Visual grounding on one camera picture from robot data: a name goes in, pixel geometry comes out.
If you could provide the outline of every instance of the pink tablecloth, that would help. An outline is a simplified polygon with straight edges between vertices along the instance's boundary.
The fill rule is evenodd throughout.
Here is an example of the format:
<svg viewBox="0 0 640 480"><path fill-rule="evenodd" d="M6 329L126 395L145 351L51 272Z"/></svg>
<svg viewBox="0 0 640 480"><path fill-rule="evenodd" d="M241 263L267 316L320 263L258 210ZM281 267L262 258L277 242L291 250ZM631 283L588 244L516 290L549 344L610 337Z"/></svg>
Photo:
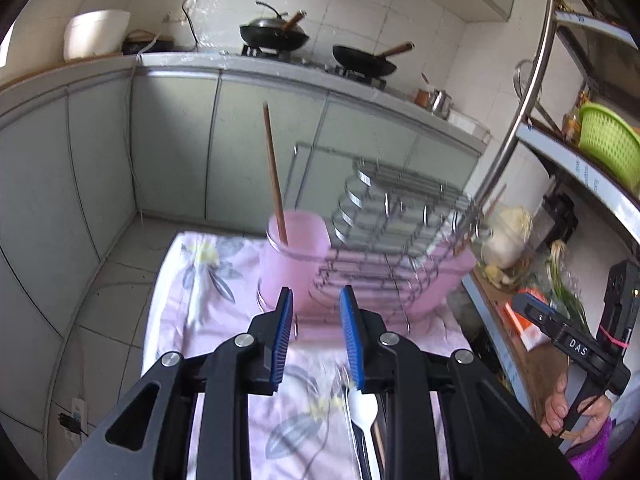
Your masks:
<svg viewBox="0 0 640 480"><path fill-rule="evenodd" d="M162 264L146 326L143 372L163 353L186 357L213 351L245 332L256 302L258 264L263 240L182 233ZM348 427L338 382L346 363L339 327L336 337L320 342L314 330L300 327L300 338L287 353L284 380L273 397L249 402L252 475L255 479L356 479ZM468 348L445 304L412 323L410 334L421 349L449 356ZM194 478L202 402L196 407L189 476ZM444 433L437 403L442 478L448 478Z"/></svg>

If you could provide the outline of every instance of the human hand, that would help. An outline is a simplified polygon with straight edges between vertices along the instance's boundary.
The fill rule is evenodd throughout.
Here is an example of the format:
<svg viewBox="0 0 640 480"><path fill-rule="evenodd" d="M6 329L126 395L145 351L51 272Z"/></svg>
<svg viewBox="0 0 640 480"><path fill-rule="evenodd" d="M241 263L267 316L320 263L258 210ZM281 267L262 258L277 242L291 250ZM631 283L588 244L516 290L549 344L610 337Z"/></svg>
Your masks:
<svg viewBox="0 0 640 480"><path fill-rule="evenodd" d="M556 382L556 390L547 397L545 401L545 417L540 423L542 431L546 433L546 436L557 434L562 429L562 421L569 412L569 403L564 396L566 390L566 374L560 375ZM593 397L584 399L578 406L578 411L583 410L591 401ZM587 425L582 428L577 435L577 438L573 441L572 446L581 444L591 440L603 427L607 421L607 417L611 411L611 401L607 396L600 396L583 415L590 416L590 420Z"/></svg>

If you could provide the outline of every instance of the metal screw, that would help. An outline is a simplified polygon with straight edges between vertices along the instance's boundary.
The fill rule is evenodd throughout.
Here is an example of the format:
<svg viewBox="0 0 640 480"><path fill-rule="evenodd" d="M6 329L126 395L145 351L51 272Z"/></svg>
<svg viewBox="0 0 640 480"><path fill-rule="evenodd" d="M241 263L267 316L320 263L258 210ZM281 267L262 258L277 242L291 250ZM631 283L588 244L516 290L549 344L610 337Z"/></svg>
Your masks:
<svg viewBox="0 0 640 480"><path fill-rule="evenodd" d="M238 334L234 339L234 343L236 343L236 346L239 346L240 348L251 346L254 344L254 336L251 334Z"/></svg>
<svg viewBox="0 0 640 480"><path fill-rule="evenodd" d="M385 332L380 336L380 342L384 346L397 345L400 342L400 336L394 332Z"/></svg>
<svg viewBox="0 0 640 480"><path fill-rule="evenodd" d="M461 365L468 365L471 361L474 360L474 355L469 350L458 350L454 357L456 361L458 361Z"/></svg>
<svg viewBox="0 0 640 480"><path fill-rule="evenodd" d="M167 352L160 359L162 366L171 367L177 365L180 362L180 354L178 352Z"/></svg>

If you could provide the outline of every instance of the wall socket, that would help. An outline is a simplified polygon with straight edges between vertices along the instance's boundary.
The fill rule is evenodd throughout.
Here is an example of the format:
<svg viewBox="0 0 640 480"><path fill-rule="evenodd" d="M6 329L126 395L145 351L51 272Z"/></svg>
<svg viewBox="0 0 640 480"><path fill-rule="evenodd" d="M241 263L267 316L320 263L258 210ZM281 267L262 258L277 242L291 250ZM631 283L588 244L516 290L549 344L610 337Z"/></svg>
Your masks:
<svg viewBox="0 0 640 480"><path fill-rule="evenodd" d="M79 449L88 439L87 421L86 421L86 402L82 399L71 399L71 416L80 423L80 429L84 431L82 434L71 433L65 428L65 437L74 447Z"/></svg>

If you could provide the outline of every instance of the table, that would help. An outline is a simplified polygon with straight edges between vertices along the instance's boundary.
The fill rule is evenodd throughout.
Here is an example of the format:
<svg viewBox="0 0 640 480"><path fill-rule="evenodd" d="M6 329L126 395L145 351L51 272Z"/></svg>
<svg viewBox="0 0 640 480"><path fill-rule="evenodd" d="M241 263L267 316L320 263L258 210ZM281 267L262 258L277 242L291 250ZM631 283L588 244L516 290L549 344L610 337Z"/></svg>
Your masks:
<svg viewBox="0 0 640 480"><path fill-rule="evenodd" d="M551 343L527 352L502 309L512 295L496 289L477 269L466 275L462 283L484 322L518 402L535 420L542 420L545 399L566 370L567 356Z"/></svg>

